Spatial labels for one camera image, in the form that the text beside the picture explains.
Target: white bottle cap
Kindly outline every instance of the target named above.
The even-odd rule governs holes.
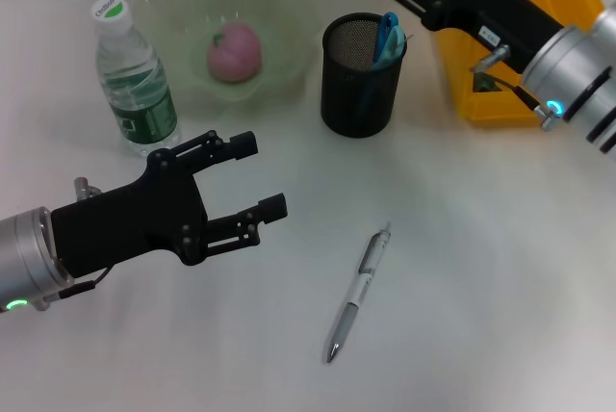
[[[98,0],[90,14],[99,35],[122,36],[133,26],[133,16],[126,0]]]

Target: robotic arm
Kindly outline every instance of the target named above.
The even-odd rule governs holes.
[[[503,61],[522,74],[514,92],[537,114],[543,129],[560,118],[571,123],[602,153],[616,159],[616,5],[590,35],[563,27],[529,0],[397,0],[430,31],[458,29],[492,54],[474,72]],[[546,106],[557,102],[562,116]]]
[[[78,202],[53,212],[37,208],[0,220],[0,312],[92,290],[73,279],[143,255],[169,250],[187,266],[260,243],[258,224],[287,216],[282,193],[237,215],[208,219],[193,175],[258,152],[252,133],[224,142],[210,131],[147,157],[134,183],[101,193],[75,180]]]

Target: white table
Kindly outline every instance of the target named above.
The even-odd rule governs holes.
[[[91,1],[0,0],[0,218],[72,202],[76,176],[106,191],[142,172],[96,81]],[[46,313],[2,315],[2,410],[614,411],[616,165],[566,128],[469,128],[412,14],[316,1],[323,27],[395,9],[415,34],[388,128],[362,141],[326,128],[321,52],[285,104],[177,103],[185,140],[257,136],[259,155],[196,177],[211,216],[283,192],[289,217],[258,247],[195,268],[150,253]],[[386,220],[388,251],[324,365]]]

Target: cable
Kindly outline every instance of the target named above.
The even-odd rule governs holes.
[[[109,271],[112,270],[112,268],[113,266],[109,266],[108,268],[106,268],[102,274],[96,277],[95,280],[80,282],[79,284],[75,284],[66,290],[59,291],[58,298],[67,299],[72,296],[82,294],[83,292],[89,292],[90,290],[94,290],[96,286],[100,284],[100,281],[103,280],[107,276],[107,274],[109,274]]]
[[[112,270],[113,268],[114,268],[113,266],[109,266],[108,268],[103,270],[103,273],[100,274],[98,277],[96,277],[96,279],[94,280],[94,285],[100,284],[100,281],[103,280],[107,276],[107,274],[109,274],[109,271]]]
[[[485,72],[481,72],[481,73],[477,73],[477,75],[483,76],[485,78],[489,78],[490,80],[494,81],[494,83],[498,83],[499,85],[503,85],[504,87],[512,90],[514,92],[514,94],[516,96],[518,96],[518,98],[524,102],[524,104],[531,110],[534,112],[534,110],[537,108],[537,106],[540,106],[541,103],[535,99],[534,97],[532,97],[524,88],[522,87],[514,87],[513,85],[511,85],[508,82],[505,82],[504,80],[502,80],[501,78],[495,77],[493,75],[490,75],[489,73],[485,73]]]
[[[493,75],[490,75],[489,73],[485,73],[485,72],[479,72],[476,75],[478,75],[479,77],[485,77],[485,78],[489,78],[490,80],[492,80],[494,83],[498,83],[499,85],[503,85],[506,88],[509,88],[512,91],[516,90],[516,87],[514,87],[513,85],[511,85],[508,82],[505,82],[504,80],[502,80],[501,78],[495,77]]]

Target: yellow box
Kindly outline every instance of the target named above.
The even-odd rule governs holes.
[[[589,30],[603,11],[601,0],[531,0],[554,19],[567,26],[576,24]],[[458,114],[478,127],[513,127],[537,124],[537,119],[510,90],[473,92],[474,76],[470,71],[489,51],[468,34],[446,29],[437,41],[449,79],[451,95]],[[504,64],[490,73],[512,85],[520,84],[520,75]]]

